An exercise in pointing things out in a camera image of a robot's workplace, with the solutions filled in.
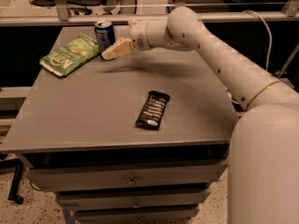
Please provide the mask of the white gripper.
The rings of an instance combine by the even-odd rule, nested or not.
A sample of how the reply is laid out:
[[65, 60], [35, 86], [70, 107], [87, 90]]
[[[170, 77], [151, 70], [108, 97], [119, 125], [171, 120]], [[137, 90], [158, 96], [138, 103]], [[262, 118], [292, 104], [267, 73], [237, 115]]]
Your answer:
[[149, 50], [150, 44], [147, 38], [147, 21], [128, 21], [130, 38], [121, 38], [112, 46], [102, 52], [102, 58], [110, 61], [133, 52], [134, 47], [138, 50]]

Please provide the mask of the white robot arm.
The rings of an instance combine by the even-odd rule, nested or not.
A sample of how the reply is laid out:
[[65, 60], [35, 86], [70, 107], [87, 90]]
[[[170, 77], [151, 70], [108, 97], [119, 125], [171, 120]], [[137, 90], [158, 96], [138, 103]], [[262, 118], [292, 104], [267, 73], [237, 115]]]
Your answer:
[[104, 52], [198, 52], [245, 113], [229, 151], [228, 224], [299, 224], [299, 93], [210, 33], [187, 7], [166, 21], [130, 21], [129, 37]]

